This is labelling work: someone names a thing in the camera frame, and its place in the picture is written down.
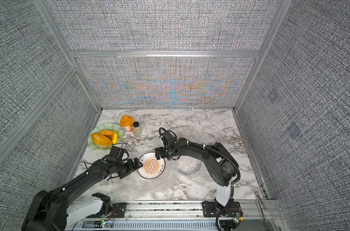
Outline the orange sunburst dinner plate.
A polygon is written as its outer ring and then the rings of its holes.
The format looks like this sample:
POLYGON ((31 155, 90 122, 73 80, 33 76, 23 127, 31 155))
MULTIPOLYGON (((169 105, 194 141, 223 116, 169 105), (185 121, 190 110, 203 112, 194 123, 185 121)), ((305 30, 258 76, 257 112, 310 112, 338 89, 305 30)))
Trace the orange sunburst dinner plate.
POLYGON ((143 166, 137 172, 140 177, 146 180, 159 177, 165 170, 165 160, 157 159, 154 152, 143 154, 139 161, 143 166))

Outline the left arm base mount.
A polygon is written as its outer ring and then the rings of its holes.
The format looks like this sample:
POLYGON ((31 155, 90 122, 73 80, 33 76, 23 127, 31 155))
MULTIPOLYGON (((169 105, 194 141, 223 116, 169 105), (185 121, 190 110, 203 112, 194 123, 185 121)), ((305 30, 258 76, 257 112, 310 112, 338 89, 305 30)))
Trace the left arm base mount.
POLYGON ((93 217, 108 219, 124 218, 127 207, 126 202, 113 204, 109 196, 99 192, 92 194, 92 196, 98 198, 103 203, 98 212, 92 215, 93 217))

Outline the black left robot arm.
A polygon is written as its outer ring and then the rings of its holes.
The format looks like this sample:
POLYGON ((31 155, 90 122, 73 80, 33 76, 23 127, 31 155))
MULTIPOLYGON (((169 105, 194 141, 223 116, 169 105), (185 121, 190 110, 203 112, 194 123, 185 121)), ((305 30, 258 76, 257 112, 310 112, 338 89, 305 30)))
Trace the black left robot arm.
POLYGON ((142 168, 138 158, 125 162, 112 157, 95 161, 85 172, 51 191, 37 193, 22 224, 22 231, 63 231, 67 227, 67 208, 96 183, 117 173, 120 179, 142 168))

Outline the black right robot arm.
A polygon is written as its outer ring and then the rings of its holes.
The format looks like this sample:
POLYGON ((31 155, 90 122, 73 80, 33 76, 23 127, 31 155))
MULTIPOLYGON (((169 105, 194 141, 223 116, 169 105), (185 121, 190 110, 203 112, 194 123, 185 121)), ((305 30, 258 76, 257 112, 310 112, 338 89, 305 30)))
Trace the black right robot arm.
POLYGON ((217 184, 215 201, 220 208, 228 208, 233 203, 234 186, 240 181, 239 164, 219 142, 213 145, 191 142, 178 138, 173 131, 159 128, 163 147, 155 149, 155 157, 176 161, 181 157, 191 157, 201 161, 210 177, 217 184))

